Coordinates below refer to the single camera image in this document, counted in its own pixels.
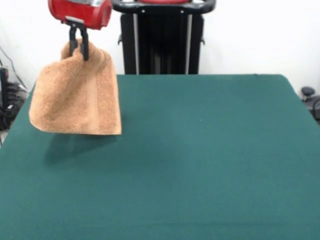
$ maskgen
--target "green felt tablecloth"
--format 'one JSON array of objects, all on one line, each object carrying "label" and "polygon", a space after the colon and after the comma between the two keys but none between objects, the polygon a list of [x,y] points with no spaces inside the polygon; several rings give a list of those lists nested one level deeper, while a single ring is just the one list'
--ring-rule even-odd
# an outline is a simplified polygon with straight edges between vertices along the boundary
[{"label": "green felt tablecloth", "polygon": [[320,240],[320,131],[280,75],[118,77],[123,134],[0,149],[0,240]]}]

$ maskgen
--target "black stand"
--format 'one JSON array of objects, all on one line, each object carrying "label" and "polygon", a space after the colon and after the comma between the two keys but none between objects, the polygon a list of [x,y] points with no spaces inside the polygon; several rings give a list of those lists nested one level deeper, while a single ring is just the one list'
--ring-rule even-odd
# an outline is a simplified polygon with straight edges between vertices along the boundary
[{"label": "black stand", "polygon": [[215,0],[145,4],[113,0],[122,12],[125,74],[198,74],[204,20]]}]

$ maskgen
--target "cable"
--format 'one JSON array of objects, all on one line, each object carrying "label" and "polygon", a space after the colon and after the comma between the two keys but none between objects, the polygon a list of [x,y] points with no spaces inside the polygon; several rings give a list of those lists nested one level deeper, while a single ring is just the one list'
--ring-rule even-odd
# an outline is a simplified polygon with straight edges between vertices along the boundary
[{"label": "cable", "polygon": [[12,67],[12,71],[14,72],[14,75],[16,76],[16,78],[19,80],[19,82],[21,83],[21,85],[27,89],[26,85],[24,84],[24,82],[21,80],[21,78],[18,76],[16,69],[15,69],[15,65],[14,62],[12,61],[12,59],[6,54],[6,52],[3,50],[3,48],[0,45],[0,51],[3,53],[3,55],[5,55],[5,57],[10,61],[11,63],[11,67]]}]

